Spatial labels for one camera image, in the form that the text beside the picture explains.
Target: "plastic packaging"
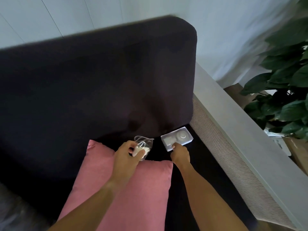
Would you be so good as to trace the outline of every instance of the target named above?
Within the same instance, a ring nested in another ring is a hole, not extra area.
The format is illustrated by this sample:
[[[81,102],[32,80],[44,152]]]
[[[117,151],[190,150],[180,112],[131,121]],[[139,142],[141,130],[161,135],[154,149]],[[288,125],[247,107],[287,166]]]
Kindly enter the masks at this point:
[[[138,145],[135,147],[132,155],[136,156],[139,151],[144,149],[145,150],[145,154],[143,155],[141,160],[145,160],[145,158],[147,157],[149,151],[153,147],[153,140],[154,139],[149,139],[149,138],[146,138],[146,137],[143,137],[143,136],[135,136],[134,137],[134,141],[136,143],[138,143]]]
[[[181,145],[185,145],[187,143],[190,143],[192,140],[193,137],[186,127],[179,128],[175,131],[161,136],[161,141],[163,142],[167,151],[172,150],[172,144],[174,144],[175,142]]]

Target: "person's left hand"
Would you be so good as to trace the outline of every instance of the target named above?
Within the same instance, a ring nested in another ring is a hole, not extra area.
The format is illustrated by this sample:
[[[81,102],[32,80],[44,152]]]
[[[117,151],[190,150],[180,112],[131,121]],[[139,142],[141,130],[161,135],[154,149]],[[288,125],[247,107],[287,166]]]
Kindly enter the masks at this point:
[[[141,150],[136,156],[130,156],[129,153],[133,152],[130,148],[135,148],[136,146],[136,142],[127,141],[115,152],[110,180],[120,187],[124,187],[128,183],[135,172],[136,166],[145,154],[145,151]]]

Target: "striped fabric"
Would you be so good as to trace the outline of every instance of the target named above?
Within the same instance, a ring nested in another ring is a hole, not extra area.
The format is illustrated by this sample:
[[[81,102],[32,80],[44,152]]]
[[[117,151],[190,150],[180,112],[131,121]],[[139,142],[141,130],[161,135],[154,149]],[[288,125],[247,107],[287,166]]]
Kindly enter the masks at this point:
[[[193,117],[190,125],[213,154],[258,220],[296,230],[286,214],[195,99],[193,99]]]

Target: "pink cushion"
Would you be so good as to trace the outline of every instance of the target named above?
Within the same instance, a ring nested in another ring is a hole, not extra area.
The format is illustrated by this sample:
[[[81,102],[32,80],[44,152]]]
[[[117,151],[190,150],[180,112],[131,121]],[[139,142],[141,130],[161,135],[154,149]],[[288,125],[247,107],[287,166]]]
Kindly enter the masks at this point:
[[[59,219],[96,193],[109,179],[114,151],[90,140],[73,189]],[[114,199],[97,230],[164,230],[173,163],[141,161],[127,186]]]

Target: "clear plastic bag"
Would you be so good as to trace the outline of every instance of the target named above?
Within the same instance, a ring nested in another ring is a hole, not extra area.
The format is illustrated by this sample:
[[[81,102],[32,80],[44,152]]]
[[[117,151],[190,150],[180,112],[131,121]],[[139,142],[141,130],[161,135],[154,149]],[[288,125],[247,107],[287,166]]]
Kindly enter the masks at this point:
[[[134,137],[134,141],[136,143],[138,143],[138,145],[135,147],[132,155],[136,156],[139,151],[144,149],[145,150],[145,154],[143,155],[141,160],[145,160],[145,158],[149,154],[149,151],[153,147],[153,140],[154,139],[149,139],[149,138],[146,138],[146,137],[143,137],[143,136],[135,136]]]

